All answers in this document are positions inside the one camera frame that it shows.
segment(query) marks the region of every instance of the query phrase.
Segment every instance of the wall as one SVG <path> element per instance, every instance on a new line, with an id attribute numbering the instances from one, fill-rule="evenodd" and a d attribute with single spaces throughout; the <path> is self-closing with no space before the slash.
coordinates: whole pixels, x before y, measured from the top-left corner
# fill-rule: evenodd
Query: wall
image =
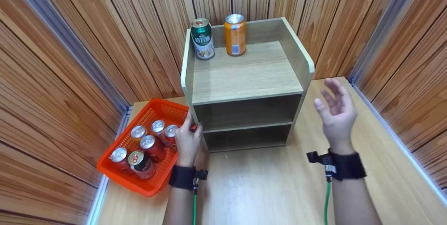
<path id="1" fill-rule="evenodd" d="M 447 0 L 409 0 L 358 86 L 447 188 Z"/>
<path id="2" fill-rule="evenodd" d="M 286 17 L 316 63 L 315 78 L 347 76 L 390 0 L 46 1 L 78 49 L 29 0 L 0 0 L 0 217 L 8 222 L 81 224 L 88 213 L 95 163 L 122 109 L 77 60 L 90 58 L 126 105 L 182 96 L 190 22 L 222 24 L 241 13 L 248 21 Z"/>

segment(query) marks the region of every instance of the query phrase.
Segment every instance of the can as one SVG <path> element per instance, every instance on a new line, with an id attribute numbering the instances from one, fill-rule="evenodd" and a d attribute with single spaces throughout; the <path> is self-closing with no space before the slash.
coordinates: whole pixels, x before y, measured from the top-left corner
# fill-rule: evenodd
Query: can
<path id="1" fill-rule="evenodd" d="M 198 18 L 191 23 L 191 38 L 197 58 L 207 60 L 214 56 L 213 32 L 206 18 Z"/>
<path id="2" fill-rule="evenodd" d="M 154 136 L 157 136 L 160 141 L 161 144 L 164 147 L 168 147 L 169 141 L 166 140 L 166 138 L 164 137 L 164 121 L 163 120 L 155 120 L 154 123 L 152 123 L 151 125 L 151 131 L 154 133 Z"/>
<path id="3" fill-rule="evenodd" d="M 140 141 L 140 147 L 150 155 L 153 162 L 160 162 L 166 156 L 164 147 L 152 135 L 144 136 Z"/>
<path id="4" fill-rule="evenodd" d="M 144 126 L 135 126 L 131 131 L 131 137 L 135 142 L 140 142 L 146 134 L 147 131 Z"/>
<path id="5" fill-rule="evenodd" d="M 178 129 L 178 126 L 176 125 L 170 125 L 166 127 L 164 130 L 164 136 L 166 137 L 166 140 L 171 144 L 173 147 L 175 147 L 177 144 L 175 143 L 175 131 Z"/>
<path id="6" fill-rule="evenodd" d="M 131 169 L 142 179 L 148 179 L 155 173 L 155 164 L 143 151 L 137 150 L 129 154 L 127 161 Z"/>
<path id="7" fill-rule="evenodd" d="M 224 27 L 227 54 L 243 55 L 246 52 L 246 21 L 243 15 L 232 14 L 227 16 Z"/>
<path id="8" fill-rule="evenodd" d="M 110 160 L 113 161 L 120 170 L 130 171 L 129 163 L 127 162 L 127 149 L 118 147 L 110 155 Z"/>

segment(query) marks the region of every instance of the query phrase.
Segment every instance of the hand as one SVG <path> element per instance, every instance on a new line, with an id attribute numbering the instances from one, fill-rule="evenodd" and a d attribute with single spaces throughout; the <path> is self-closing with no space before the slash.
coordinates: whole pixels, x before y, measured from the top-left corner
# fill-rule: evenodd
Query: hand
<path id="1" fill-rule="evenodd" d="M 178 159 L 177 166 L 192 167 L 200 148 L 200 136 L 203 125 L 199 124 L 195 133 L 190 131 L 193 123 L 193 116 L 188 112 L 183 125 L 175 131 L 175 141 L 177 143 Z"/>
<path id="2" fill-rule="evenodd" d="M 323 120 L 323 132 L 329 141 L 331 151 L 339 155 L 354 153 L 351 130 L 357 117 L 357 110 L 352 104 L 351 96 L 336 79 L 326 78 L 324 85 L 332 91 L 335 98 L 322 89 L 321 94 L 329 108 L 319 98 L 315 99 L 314 106 Z"/>

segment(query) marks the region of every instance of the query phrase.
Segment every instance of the orange can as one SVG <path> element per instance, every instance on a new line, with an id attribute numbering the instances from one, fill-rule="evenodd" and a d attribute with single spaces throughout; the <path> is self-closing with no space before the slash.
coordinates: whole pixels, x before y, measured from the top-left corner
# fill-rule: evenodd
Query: orange can
<path id="1" fill-rule="evenodd" d="M 246 21 L 240 14 L 225 18 L 225 43 L 227 54 L 238 56 L 246 52 Z"/>

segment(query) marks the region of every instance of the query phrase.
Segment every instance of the shelf unit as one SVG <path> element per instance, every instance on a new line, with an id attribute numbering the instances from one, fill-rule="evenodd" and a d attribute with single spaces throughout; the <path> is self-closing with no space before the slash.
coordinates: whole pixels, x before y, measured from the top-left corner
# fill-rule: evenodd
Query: shelf unit
<path id="1" fill-rule="evenodd" d="M 210 152 L 286 144 L 314 73 L 287 20 L 246 23 L 246 53 L 229 56 L 224 26 L 213 26 L 215 56 L 195 58 L 186 33 L 182 88 Z"/>

